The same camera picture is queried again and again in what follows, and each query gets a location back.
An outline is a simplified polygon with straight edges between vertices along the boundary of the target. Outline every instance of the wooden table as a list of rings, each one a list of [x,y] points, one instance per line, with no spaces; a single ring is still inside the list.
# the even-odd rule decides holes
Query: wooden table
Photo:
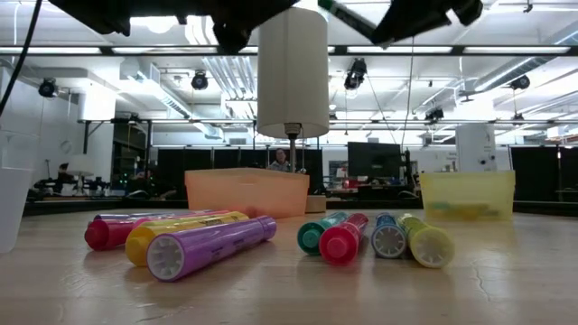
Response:
[[[368,213],[372,218],[376,212]],[[333,267],[296,245],[307,218],[279,220],[269,243],[178,283],[158,283],[124,250],[91,252],[95,212],[25,218],[0,256],[0,324],[575,324],[578,219],[517,215],[452,223],[443,270],[376,259]]]

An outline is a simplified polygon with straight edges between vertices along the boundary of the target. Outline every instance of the computer monitor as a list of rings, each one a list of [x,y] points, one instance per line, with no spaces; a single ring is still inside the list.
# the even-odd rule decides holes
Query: computer monitor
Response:
[[[350,176],[399,177],[399,144],[348,143]]]

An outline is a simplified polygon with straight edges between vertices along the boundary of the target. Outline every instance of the translucent plastic container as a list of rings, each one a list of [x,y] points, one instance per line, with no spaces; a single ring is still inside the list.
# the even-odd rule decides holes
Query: translucent plastic container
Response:
[[[0,131],[0,253],[16,244],[37,149],[36,135]]]
[[[188,171],[189,209],[226,209],[251,218],[303,216],[309,176],[254,168]]]
[[[428,221],[512,219],[513,171],[431,172],[419,179]]]

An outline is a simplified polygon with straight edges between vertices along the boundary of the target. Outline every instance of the orange plastic bin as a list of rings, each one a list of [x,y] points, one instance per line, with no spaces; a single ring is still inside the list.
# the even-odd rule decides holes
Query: orange plastic bin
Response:
[[[305,214],[309,176],[255,168],[187,171],[185,185],[189,209],[288,218]]]

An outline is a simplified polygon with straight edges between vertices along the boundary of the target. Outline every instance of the purple marker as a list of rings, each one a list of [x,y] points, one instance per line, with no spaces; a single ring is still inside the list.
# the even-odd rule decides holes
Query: purple marker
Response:
[[[275,220],[264,216],[162,234],[149,245],[146,262],[154,277],[172,282],[243,248],[271,239],[276,230]]]
[[[184,211],[184,212],[147,212],[147,213],[132,213],[132,214],[99,214],[94,217],[95,220],[108,219],[108,220],[125,220],[128,218],[143,218],[143,217],[176,217],[187,215],[191,213],[200,212],[211,212],[211,210],[196,210],[196,211]]]

